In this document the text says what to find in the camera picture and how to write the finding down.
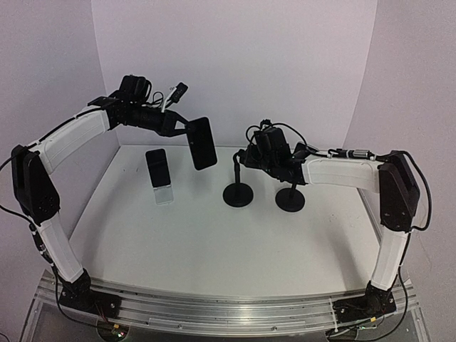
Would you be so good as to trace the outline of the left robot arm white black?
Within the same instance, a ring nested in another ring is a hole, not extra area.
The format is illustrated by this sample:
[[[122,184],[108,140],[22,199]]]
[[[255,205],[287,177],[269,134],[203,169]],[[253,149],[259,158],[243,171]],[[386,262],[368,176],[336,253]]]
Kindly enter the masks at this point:
[[[169,109],[187,89],[186,84],[178,83],[161,100],[150,102],[152,83],[142,76],[124,76],[119,89],[92,100],[42,138],[16,146],[6,161],[21,208],[10,213],[28,222],[40,255],[62,280],[72,284],[67,295],[81,310],[93,307],[95,293],[77,282],[86,274],[63,230],[61,200],[51,175],[77,150],[119,125],[151,130],[167,138],[188,133],[192,130],[189,121]]]

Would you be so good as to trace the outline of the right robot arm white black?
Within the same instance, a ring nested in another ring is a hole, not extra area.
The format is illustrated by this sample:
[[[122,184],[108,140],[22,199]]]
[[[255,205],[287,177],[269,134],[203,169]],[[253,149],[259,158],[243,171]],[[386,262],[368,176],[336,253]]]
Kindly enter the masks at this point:
[[[319,150],[305,138],[291,149],[284,126],[265,119],[246,129],[248,145],[233,155],[235,181],[223,192],[225,203],[245,207],[253,200],[252,188],[240,180],[241,166],[289,183],[276,194],[276,204],[285,212],[303,209],[305,199],[298,186],[334,185],[377,194],[383,233],[369,284],[379,291],[389,290],[400,273],[411,234],[430,226],[432,197],[423,171],[406,150],[385,155],[370,150]]]

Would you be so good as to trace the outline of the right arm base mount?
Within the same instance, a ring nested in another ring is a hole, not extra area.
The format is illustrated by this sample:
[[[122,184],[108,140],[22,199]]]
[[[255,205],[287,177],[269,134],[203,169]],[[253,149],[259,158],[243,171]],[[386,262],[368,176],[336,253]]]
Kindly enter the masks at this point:
[[[370,320],[396,312],[392,289],[392,286],[388,290],[378,289],[369,281],[362,296],[337,300],[333,304],[337,322]]]

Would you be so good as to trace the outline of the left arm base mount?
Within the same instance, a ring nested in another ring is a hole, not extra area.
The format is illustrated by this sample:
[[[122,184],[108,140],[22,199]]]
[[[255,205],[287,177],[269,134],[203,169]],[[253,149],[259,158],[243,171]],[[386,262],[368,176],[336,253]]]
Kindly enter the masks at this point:
[[[66,281],[60,275],[58,280],[63,287],[58,297],[60,305],[89,314],[98,314],[101,318],[118,317],[121,298],[115,294],[93,290],[91,278],[85,269],[74,282]]]

